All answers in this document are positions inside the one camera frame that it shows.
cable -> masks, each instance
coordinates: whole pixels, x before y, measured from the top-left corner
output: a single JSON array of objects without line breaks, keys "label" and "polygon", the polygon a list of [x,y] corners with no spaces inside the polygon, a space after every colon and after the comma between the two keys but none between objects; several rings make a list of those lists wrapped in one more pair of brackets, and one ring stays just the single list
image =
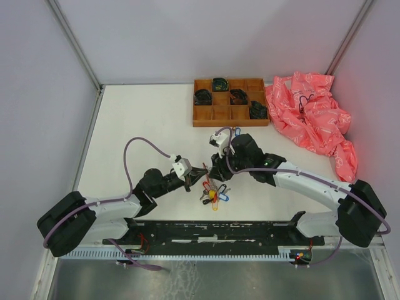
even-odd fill
[{"label": "cable", "polygon": [[304,262],[304,263],[310,263],[311,261],[307,261],[307,260],[305,260],[305,259],[303,259],[303,258],[301,258],[301,257],[299,257],[298,259],[300,259],[302,262]]},{"label": "cable", "polygon": [[302,266],[302,265],[298,264],[298,265],[296,265],[296,268],[309,268],[311,266],[313,266],[313,267],[314,266],[320,266],[322,264],[327,263],[328,261],[331,261],[338,254],[340,246],[342,244],[342,241],[343,241],[343,237],[341,236],[339,238],[339,242],[338,242],[335,250],[326,259],[323,259],[322,261],[314,262],[313,264],[308,264],[307,266]]},{"label": "cable", "polygon": [[129,199],[132,194],[133,194],[133,184],[132,184],[132,179],[131,176],[129,175],[129,171],[128,171],[128,165],[126,163],[126,153],[128,151],[128,147],[129,145],[136,140],[141,140],[144,141],[146,143],[148,143],[150,146],[152,146],[159,154],[165,156],[166,158],[170,158],[171,155],[166,154],[165,152],[163,152],[162,150],[160,150],[156,145],[154,145],[151,141],[149,141],[148,139],[145,139],[144,137],[134,137],[132,139],[130,139],[124,148],[124,154],[123,154],[123,161],[124,161],[124,169],[125,169],[125,174],[129,183],[129,193],[127,194],[126,197],[124,198],[116,198],[116,199],[107,199],[107,200],[102,200],[102,201],[98,201],[98,202],[91,202],[82,206],[79,206],[78,208],[74,209],[73,211],[71,211],[70,213],[68,213],[66,216],[64,216],[60,221],[58,221],[56,223],[56,225],[53,226],[53,228],[49,231],[49,233],[47,233],[46,237],[44,238],[43,241],[43,247],[48,249],[48,242],[49,239],[51,238],[51,236],[54,234],[54,232],[61,226],[64,224],[65,221],[67,221],[70,217],[72,217],[73,215],[77,214],[79,211],[82,211],[85,208],[89,208],[91,206],[94,205],[98,205],[98,204],[106,204],[106,203],[115,203],[115,202],[119,202],[119,201],[126,201],[126,199]]},{"label": "cable", "polygon": [[147,247],[146,247],[146,250],[144,251],[144,253],[146,254],[148,251],[149,251],[149,249],[150,249],[150,243],[149,243],[149,241],[143,236],[143,234],[141,234],[142,235],[142,237],[143,237],[143,239],[146,241],[146,243],[147,243]]},{"label": "cable", "polygon": [[131,266],[138,267],[138,268],[143,268],[149,271],[161,271],[163,268],[160,266],[156,266],[155,264],[139,264],[137,261],[135,261],[128,253],[125,253],[125,251],[117,244],[117,242],[113,239],[108,239],[108,241],[116,246],[118,250],[132,263]]},{"label": "cable", "polygon": [[143,242],[144,242],[144,236],[143,234],[138,235],[138,237],[141,238],[141,242],[140,242],[140,250],[143,250]]},{"label": "cable", "polygon": [[299,113],[304,113],[304,106],[303,106],[303,103],[301,102],[301,98],[306,98],[306,104],[310,101],[310,99],[311,99],[311,97],[313,97],[314,96],[314,94],[311,94],[308,98],[305,96],[305,95],[302,95],[302,96],[300,96],[300,98],[299,98]]},{"label": "cable", "polygon": [[[222,127],[221,129],[217,130],[217,131],[215,132],[215,134],[219,134],[221,131],[223,131],[223,130],[225,130],[225,129],[228,129],[228,130],[229,130],[229,142],[228,142],[227,150],[230,151],[230,150],[231,150],[231,143],[232,143],[232,128],[230,128],[229,126]],[[247,169],[243,169],[243,170],[240,170],[240,171],[234,171],[234,170],[232,169],[230,163],[229,163],[228,155],[226,155],[226,164],[227,164],[227,167],[228,167],[229,171],[230,171],[232,174],[240,174],[240,173],[244,173],[244,172],[253,172],[253,171],[286,172],[286,173],[294,173],[294,174],[297,174],[297,173],[298,173],[298,172],[295,171],[295,170],[290,170],[290,169],[273,169],[273,168],[270,168],[270,167],[261,167],[261,168],[249,167],[249,168],[247,168]],[[323,180],[323,179],[318,178],[318,177],[316,177],[316,176],[313,176],[313,175],[311,175],[311,174],[308,174],[308,173],[305,173],[305,172],[302,172],[302,171],[299,172],[298,174],[299,174],[299,175],[302,175],[302,176],[304,176],[304,177],[313,179],[313,180],[315,180],[315,181],[318,181],[319,183],[323,183],[323,184],[329,186],[330,188],[334,188],[335,190],[344,192],[345,194],[347,194],[348,196],[352,197],[354,200],[356,200],[357,202],[359,202],[362,206],[364,206],[364,207],[365,207],[368,211],[370,211],[375,217],[377,217],[377,218],[379,219],[380,222],[382,222],[382,223],[385,225],[386,230],[385,230],[385,231],[379,231],[379,232],[378,232],[379,234],[382,234],[382,235],[383,235],[383,234],[389,234],[389,233],[391,232],[391,227],[390,227],[390,225],[388,224],[388,222],[386,222],[386,220],[385,220],[380,214],[378,214],[370,205],[368,205],[364,200],[362,200],[360,197],[358,197],[358,196],[355,195],[354,193],[349,192],[349,191],[347,191],[346,189],[343,189],[342,187],[339,187],[339,186],[337,186],[337,185],[335,185],[335,184],[333,184],[333,183],[331,183],[331,182],[329,182],[329,181]],[[326,259],[323,259],[322,261],[316,262],[316,263],[314,263],[314,264],[312,264],[312,265],[309,264],[307,268],[309,268],[310,266],[317,266],[317,265],[320,265],[320,264],[324,264],[324,263],[330,261],[330,260],[331,260],[334,256],[336,256],[336,254],[339,252],[339,248],[340,248],[340,246],[341,246],[341,244],[342,244],[342,240],[343,240],[343,237],[341,236],[340,239],[339,239],[339,242],[338,242],[338,244],[337,244],[336,249],[332,252],[332,254],[331,254],[330,256],[328,256]]]}]

metal floor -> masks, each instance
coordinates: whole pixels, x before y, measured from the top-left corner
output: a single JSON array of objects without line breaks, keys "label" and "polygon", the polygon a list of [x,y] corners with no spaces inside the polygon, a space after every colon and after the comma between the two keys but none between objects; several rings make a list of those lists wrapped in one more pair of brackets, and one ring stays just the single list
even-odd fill
[{"label": "metal floor", "polygon": [[[313,252],[315,261],[330,253]],[[149,263],[166,270],[124,269],[114,261],[60,259],[48,299],[384,299],[366,249],[342,250],[333,261],[310,269],[295,269],[288,262]]]}]

white table surface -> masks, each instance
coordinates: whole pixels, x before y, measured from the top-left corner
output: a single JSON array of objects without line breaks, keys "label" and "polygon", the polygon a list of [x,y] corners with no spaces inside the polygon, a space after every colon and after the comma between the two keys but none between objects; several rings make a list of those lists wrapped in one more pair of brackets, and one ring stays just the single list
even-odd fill
[{"label": "white table surface", "polygon": [[[128,192],[123,168],[123,149],[134,136],[149,139],[168,154],[188,158],[201,168],[211,163],[216,152],[208,141],[218,128],[192,126],[192,84],[106,86],[78,191],[83,196],[113,197]],[[331,160],[303,148],[280,135],[273,124],[243,127],[265,153],[275,153],[300,168],[336,179]],[[134,141],[127,152],[127,163],[134,186],[150,168],[163,174],[172,168],[168,159],[142,141]],[[300,194],[256,182],[248,174],[235,175],[225,182],[231,190],[229,202],[219,203],[218,211],[203,205],[199,181],[158,199],[158,207],[142,219],[285,221],[298,211],[317,213],[328,209]]]}]

yellow keychain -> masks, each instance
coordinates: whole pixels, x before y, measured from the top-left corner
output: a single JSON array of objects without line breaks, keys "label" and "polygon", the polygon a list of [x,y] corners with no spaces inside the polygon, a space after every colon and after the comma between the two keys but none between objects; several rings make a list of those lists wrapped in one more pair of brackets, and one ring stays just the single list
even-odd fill
[{"label": "yellow keychain", "polygon": [[212,210],[217,211],[218,210],[218,197],[217,194],[214,195],[214,199],[212,200]]},{"label": "yellow keychain", "polygon": [[216,193],[217,193],[216,191],[214,191],[213,189],[210,189],[210,190],[208,191],[208,198],[209,198],[209,199],[214,199]]}]

keychain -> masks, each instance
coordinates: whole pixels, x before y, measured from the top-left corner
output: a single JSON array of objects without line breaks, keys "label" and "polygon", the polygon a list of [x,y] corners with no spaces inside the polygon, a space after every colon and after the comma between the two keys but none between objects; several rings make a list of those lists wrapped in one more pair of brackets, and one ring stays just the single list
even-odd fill
[{"label": "keychain", "polygon": [[218,210],[218,198],[217,194],[215,194],[214,199],[212,200],[212,210],[217,211]]},{"label": "keychain", "polygon": [[217,190],[218,199],[220,199],[222,201],[225,201],[225,202],[228,202],[229,201],[229,197],[224,194],[225,191],[228,191],[226,184],[220,185],[220,187]]},{"label": "keychain", "polygon": [[239,136],[241,132],[240,127],[235,127],[235,136]]},{"label": "keychain", "polygon": [[208,183],[208,181],[204,181],[203,183],[202,183],[202,186],[204,187],[204,189],[208,192],[209,190],[211,190],[211,186],[210,186],[210,184]]},{"label": "keychain", "polygon": [[[203,163],[203,164],[202,164],[202,167],[203,167],[204,169],[210,171],[210,169],[208,169],[208,167],[207,167],[206,164]],[[211,186],[211,189],[216,190],[216,189],[217,189],[217,186],[215,185],[214,179],[213,179],[213,178],[210,178],[209,175],[208,175],[208,173],[206,174],[206,178],[207,178],[208,184]]]}]

